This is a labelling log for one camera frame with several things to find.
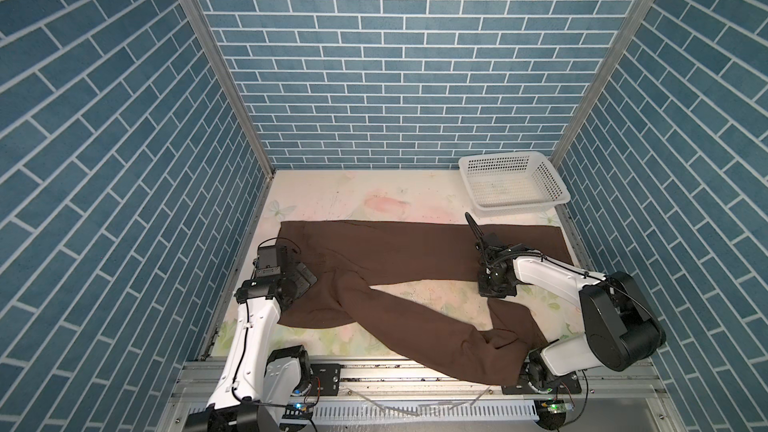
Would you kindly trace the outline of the brown trousers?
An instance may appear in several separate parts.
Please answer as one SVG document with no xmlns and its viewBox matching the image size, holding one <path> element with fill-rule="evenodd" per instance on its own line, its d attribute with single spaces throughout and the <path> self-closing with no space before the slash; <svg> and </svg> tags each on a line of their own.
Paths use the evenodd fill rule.
<svg viewBox="0 0 768 432">
<path fill-rule="evenodd" d="M 477 283 L 480 254 L 465 225 L 285 221 L 279 244 L 297 244 L 317 281 L 281 315 L 283 326 L 357 323 L 393 352 L 462 381 L 508 386 L 548 341 L 530 310 L 487 302 L 492 327 L 475 326 L 382 291 L 422 280 Z"/>
</svg>

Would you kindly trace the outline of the white plastic laundry basket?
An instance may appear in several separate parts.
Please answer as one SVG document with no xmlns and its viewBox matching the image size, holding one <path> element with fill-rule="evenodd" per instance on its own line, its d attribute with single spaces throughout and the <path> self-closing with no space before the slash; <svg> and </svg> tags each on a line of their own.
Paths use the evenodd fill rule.
<svg viewBox="0 0 768 432">
<path fill-rule="evenodd" d="M 459 159 L 472 206 L 485 215 L 543 212 L 571 200 L 553 164 L 535 151 L 472 155 Z"/>
</svg>

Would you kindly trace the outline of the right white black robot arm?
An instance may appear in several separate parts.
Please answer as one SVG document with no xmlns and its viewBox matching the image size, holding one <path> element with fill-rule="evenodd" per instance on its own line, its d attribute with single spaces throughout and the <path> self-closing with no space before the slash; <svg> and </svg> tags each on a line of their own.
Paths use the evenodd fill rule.
<svg viewBox="0 0 768 432">
<path fill-rule="evenodd" d="M 602 274 L 568 265 L 523 245 L 476 245 L 482 296 L 514 296 L 534 285 L 578 307 L 584 331 L 558 339 L 529 354 L 523 378 L 531 389 L 549 393 L 575 372 L 604 366 L 621 372 L 650 357 L 666 342 L 666 332 L 630 275 Z"/>
</svg>

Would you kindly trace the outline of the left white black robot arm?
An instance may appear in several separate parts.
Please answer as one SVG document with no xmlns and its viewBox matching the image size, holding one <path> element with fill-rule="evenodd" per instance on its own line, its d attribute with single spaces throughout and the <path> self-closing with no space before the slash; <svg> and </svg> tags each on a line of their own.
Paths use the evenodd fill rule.
<svg viewBox="0 0 768 432">
<path fill-rule="evenodd" d="M 278 431 L 290 400 L 311 388 L 306 349 L 273 350 L 273 332 L 316 277 L 301 262 L 257 266 L 235 293 L 238 318 L 223 372 L 206 407 L 190 414 L 185 431 Z"/>
</svg>

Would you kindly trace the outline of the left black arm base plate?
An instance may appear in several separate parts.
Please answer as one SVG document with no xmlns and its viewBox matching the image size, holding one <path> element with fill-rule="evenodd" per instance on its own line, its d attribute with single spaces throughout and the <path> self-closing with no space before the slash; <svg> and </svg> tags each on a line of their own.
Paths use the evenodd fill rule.
<svg viewBox="0 0 768 432">
<path fill-rule="evenodd" d="M 337 396 L 341 382 L 340 363 L 316 363 L 309 366 L 308 387 L 303 396 Z"/>
</svg>

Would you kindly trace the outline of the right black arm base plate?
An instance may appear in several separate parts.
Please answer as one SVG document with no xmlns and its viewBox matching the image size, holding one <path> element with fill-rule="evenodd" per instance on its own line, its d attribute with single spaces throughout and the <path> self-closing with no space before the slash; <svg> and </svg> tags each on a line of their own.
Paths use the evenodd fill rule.
<svg viewBox="0 0 768 432">
<path fill-rule="evenodd" d="M 520 373 L 516 385 L 502 386 L 501 390 L 504 395 L 555 395 L 557 393 L 576 395 L 582 392 L 576 372 L 555 376 L 537 364 L 528 364 Z"/>
</svg>

